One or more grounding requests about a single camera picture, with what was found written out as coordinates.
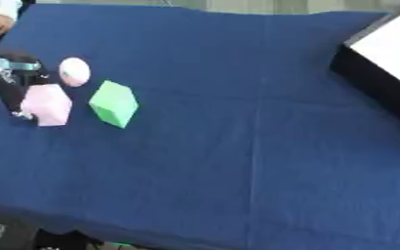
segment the foam block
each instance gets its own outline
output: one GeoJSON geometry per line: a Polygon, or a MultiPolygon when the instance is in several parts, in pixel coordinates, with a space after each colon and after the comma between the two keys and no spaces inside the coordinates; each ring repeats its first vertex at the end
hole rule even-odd
{"type": "Polygon", "coordinates": [[[104,81],[89,101],[89,105],[104,122],[125,128],[139,105],[129,87],[104,81]]]}
{"type": "Polygon", "coordinates": [[[37,116],[39,126],[62,126],[68,121],[72,101],[59,84],[31,86],[20,105],[37,116]]]}

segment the pink ball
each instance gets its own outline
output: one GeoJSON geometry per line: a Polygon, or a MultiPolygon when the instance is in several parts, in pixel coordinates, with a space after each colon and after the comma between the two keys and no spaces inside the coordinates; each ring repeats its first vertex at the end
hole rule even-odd
{"type": "Polygon", "coordinates": [[[91,70],[83,60],[68,58],[61,62],[59,75],[64,84],[71,87],[80,87],[88,82],[91,77],[91,70]]]}

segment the navy blue cloth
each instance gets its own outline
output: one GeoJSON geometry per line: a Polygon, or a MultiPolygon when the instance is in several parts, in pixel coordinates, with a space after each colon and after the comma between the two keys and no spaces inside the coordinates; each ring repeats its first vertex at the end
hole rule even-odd
{"type": "Polygon", "coordinates": [[[0,213],[169,249],[400,250],[400,121],[329,70],[380,14],[31,7],[0,45],[80,57],[67,126],[0,104],[0,213]],[[87,101],[132,87],[121,130],[87,101]]]}

